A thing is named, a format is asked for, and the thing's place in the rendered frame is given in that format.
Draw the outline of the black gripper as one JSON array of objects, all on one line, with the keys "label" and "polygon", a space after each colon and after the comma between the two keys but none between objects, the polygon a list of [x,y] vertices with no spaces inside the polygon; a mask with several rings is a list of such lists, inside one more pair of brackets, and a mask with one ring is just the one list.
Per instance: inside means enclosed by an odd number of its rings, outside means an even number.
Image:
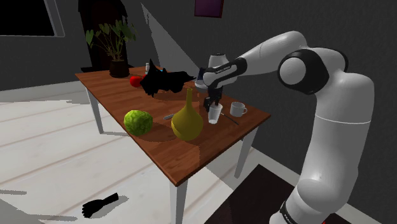
[{"label": "black gripper", "polygon": [[213,103],[214,108],[218,108],[220,103],[219,100],[222,97],[222,91],[223,87],[219,88],[209,88],[208,89],[208,97],[204,99],[203,107],[205,107],[205,110],[209,112],[209,108],[211,107],[211,104]]}]

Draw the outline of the white handleless cup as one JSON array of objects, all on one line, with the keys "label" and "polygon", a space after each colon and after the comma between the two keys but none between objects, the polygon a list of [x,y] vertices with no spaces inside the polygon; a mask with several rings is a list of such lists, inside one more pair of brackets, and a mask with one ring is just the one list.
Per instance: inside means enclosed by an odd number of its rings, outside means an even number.
[{"label": "white handleless cup", "polygon": [[208,121],[210,124],[217,124],[222,109],[223,106],[220,103],[218,105],[212,103],[209,106]]}]

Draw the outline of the dark slim spoon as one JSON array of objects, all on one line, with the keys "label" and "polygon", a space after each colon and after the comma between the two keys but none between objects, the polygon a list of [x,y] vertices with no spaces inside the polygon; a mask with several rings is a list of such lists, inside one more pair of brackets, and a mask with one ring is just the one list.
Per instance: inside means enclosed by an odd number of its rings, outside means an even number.
[{"label": "dark slim spoon", "polygon": [[233,120],[233,119],[230,118],[229,116],[226,116],[224,113],[221,113],[221,115],[223,115],[224,117],[226,117],[227,119],[229,119],[230,121],[232,121],[234,124],[239,125],[238,122],[236,122],[235,120]]}]

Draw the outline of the yellow long-necked vase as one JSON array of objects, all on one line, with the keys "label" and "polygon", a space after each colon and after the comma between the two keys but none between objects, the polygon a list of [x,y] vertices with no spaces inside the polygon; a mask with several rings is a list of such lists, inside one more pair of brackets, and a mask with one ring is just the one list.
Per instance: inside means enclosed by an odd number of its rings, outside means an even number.
[{"label": "yellow long-necked vase", "polygon": [[174,134],[184,141],[191,141],[198,137],[203,128],[203,119],[193,108],[192,100],[193,89],[188,88],[185,106],[171,120]]}]

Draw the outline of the black animal figure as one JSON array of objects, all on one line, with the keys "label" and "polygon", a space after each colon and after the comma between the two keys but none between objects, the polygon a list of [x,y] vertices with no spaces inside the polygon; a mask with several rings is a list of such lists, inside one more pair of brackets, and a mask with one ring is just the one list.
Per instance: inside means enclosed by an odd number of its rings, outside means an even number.
[{"label": "black animal figure", "polygon": [[168,72],[166,68],[158,69],[152,60],[149,62],[147,75],[140,81],[145,93],[154,97],[159,90],[178,93],[186,82],[194,80],[186,71]]}]

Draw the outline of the brown wooden table, white legs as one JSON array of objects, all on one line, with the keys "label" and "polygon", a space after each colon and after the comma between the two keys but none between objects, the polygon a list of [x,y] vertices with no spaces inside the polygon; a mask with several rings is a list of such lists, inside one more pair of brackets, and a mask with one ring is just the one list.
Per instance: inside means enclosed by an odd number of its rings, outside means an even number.
[{"label": "brown wooden table, white legs", "polygon": [[[241,174],[247,154],[251,148],[258,127],[270,114],[248,106],[247,114],[234,118],[229,109],[233,98],[224,95],[221,98],[222,112],[239,123],[221,115],[217,124],[208,122],[203,107],[204,93],[195,89],[192,81],[186,82],[180,93],[159,91],[154,97],[148,96],[142,88],[130,85],[129,78],[113,78],[109,71],[78,73],[76,77],[86,87],[100,133],[103,133],[99,105],[120,124],[127,112],[132,109],[147,111],[153,117],[152,130],[142,136],[133,137],[137,145],[150,157],[164,173],[170,183],[171,223],[183,223],[186,189],[188,180],[195,173],[232,147],[243,141],[235,170],[235,177]],[[178,112],[185,105],[186,90],[193,89],[193,108],[200,114],[204,127],[200,135],[192,141],[177,138],[171,129],[171,121],[164,117]]]}]

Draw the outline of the green round cabbage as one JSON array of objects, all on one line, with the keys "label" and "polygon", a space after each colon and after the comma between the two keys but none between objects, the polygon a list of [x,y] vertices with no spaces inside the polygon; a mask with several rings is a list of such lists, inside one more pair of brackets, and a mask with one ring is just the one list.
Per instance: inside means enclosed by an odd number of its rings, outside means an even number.
[{"label": "green round cabbage", "polygon": [[153,117],[146,111],[131,110],[123,119],[126,130],[133,136],[148,133],[153,126]]}]

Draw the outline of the green plant in dark pot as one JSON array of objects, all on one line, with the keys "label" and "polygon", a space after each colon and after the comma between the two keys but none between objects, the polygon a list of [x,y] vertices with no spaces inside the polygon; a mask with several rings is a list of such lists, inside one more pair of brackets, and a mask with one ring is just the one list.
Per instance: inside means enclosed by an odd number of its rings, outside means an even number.
[{"label": "green plant in dark pot", "polygon": [[136,28],[127,21],[115,20],[112,24],[99,24],[99,30],[87,30],[85,40],[90,48],[97,46],[107,56],[111,57],[109,63],[109,75],[114,78],[129,76],[128,63],[123,56],[123,47],[126,42],[136,40]]}]

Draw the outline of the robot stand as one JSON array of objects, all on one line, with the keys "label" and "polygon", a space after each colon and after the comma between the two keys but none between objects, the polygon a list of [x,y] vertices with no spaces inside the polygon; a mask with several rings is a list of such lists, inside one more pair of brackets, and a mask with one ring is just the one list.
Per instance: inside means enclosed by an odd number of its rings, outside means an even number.
[{"label": "robot stand", "polygon": [[257,165],[204,224],[268,224],[293,189]]}]

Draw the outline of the dark arched door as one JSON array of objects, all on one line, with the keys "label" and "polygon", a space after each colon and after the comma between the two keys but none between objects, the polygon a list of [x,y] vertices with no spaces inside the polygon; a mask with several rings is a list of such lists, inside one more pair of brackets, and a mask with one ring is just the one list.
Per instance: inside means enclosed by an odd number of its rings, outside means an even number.
[{"label": "dark arched door", "polygon": [[[115,20],[121,20],[122,22],[128,21],[127,11],[121,0],[78,0],[78,12],[80,13],[85,33],[90,29],[98,31],[99,24],[107,23],[113,25]],[[92,67],[90,69],[83,68],[82,71],[109,71],[111,57],[107,56],[97,46],[93,46],[92,48],[88,44],[87,46]],[[127,47],[125,45],[122,53],[128,63]]]}]

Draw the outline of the black brush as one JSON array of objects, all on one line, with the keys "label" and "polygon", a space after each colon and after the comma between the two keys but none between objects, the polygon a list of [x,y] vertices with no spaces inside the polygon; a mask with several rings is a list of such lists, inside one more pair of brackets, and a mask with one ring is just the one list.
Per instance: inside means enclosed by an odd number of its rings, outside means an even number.
[{"label": "black brush", "polygon": [[116,202],[119,199],[117,193],[114,193],[104,199],[95,199],[82,205],[82,214],[84,218],[90,218],[94,213],[101,210],[104,206]]}]

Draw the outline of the purple wall picture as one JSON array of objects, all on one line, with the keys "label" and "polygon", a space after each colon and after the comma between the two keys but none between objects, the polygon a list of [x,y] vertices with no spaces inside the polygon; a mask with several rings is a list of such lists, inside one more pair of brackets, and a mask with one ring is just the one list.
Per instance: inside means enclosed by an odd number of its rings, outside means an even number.
[{"label": "purple wall picture", "polygon": [[224,0],[195,0],[195,17],[221,18]]}]

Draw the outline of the dark window with grey frame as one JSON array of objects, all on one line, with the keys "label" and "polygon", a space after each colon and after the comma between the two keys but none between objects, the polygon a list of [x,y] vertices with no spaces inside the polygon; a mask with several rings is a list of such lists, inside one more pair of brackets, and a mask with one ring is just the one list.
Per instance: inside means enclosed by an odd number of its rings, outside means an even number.
[{"label": "dark window with grey frame", "polygon": [[0,0],[0,36],[63,38],[57,0]]}]

